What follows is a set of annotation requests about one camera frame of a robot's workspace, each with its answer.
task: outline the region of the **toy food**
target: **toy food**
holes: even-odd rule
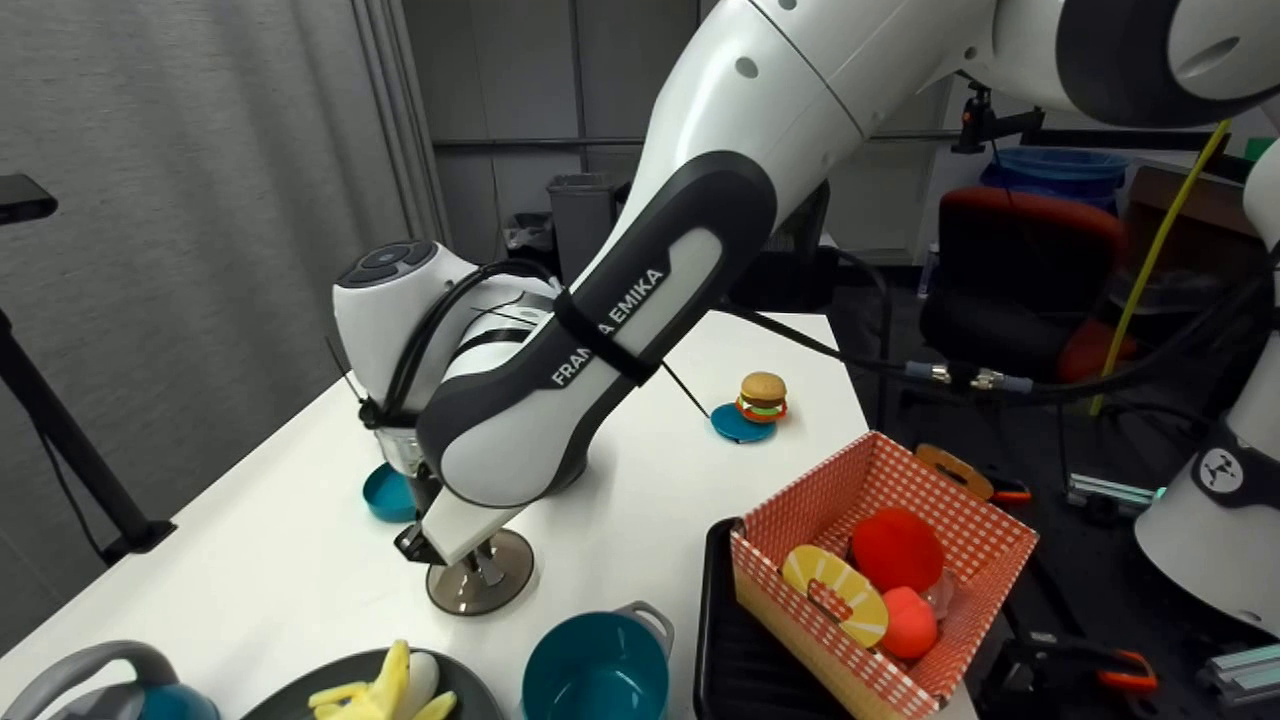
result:
[[[861,647],[875,647],[886,628],[878,590],[836,553],[796,544],[785,561],[790,590],[808,597]]]
[[[942,575],[942,544],[908,508],[878,508],[847,532],[847,561],[878,589],[916,589],[921,597]]]
[[[931,603],[910,589],[885,590],[886,631],[878,651],[892,661],[921,661],[934,645]]]
[[[745,377],[745,389],[735,397],[735,411],[749,422],[780,422],[788,416],[788,384],[772,370]]]
[[[306,708],[316,720],[421,720],[426,708],[435,720],[445,720],[453,701],[441,701],[435,686],[441,686],[435,656],[407,651],[407,645],[394,638],[370,683],[351,678],[339,686],[322,686],[322,690],[306,696]]]

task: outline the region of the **metal stand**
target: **metal stand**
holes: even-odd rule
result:
[[[15,345],[6,315],[0,310],[0,378],[10,389],[10,397],[27,408],[31,422],[49,445],[73,463],[88,497],[105,508],[105,516],[115,522],[119,540],[105,549],[105,561],[115,563],[126,553],[154,549],[171,522],[148,518],[123,484],[111,474],[105,455],[88,445],[73,411],[55,398],[55,393],[44,384],[39,369],[27,361],[27,352]]]
[[[524,534],[499,529],[458,563],[426,573],[426,597],[448,615],[489,615],[509,606],[532,581],[532,549]]]

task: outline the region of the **plastic basket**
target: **plastic basket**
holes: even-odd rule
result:
[[[796,544],[838,553],[861,516],[910,508],[942,544],[953,603],[941,638],[916,662],[854,647],[780,575]],[[894,440],[873,432],[745,516],[733,534],[735,601],[854,715],[934,715],[963,683],[1035,532],[973,499]]]
[[[982,167],[982,183],[1068,195],[1114,215],[1128,162],[1102,152],[1009,149]]]

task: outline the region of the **teal bowl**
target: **teal bowl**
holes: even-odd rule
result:
[[[392,463],[379,463],[376,470],[369,470],[363,505],[384,522],[416,518],[413,481],[400,474]]]
[[[661,720],[666,708],[665,638],[629,612],[555,624],[527,656],[527,720]]]

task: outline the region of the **chair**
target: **chair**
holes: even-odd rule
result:
[[[1097,310],[1118,252],[1124,222],[1090,203],[957,188],[941,199],[921,331],[953,364],[1088,378],[1113,345]]]

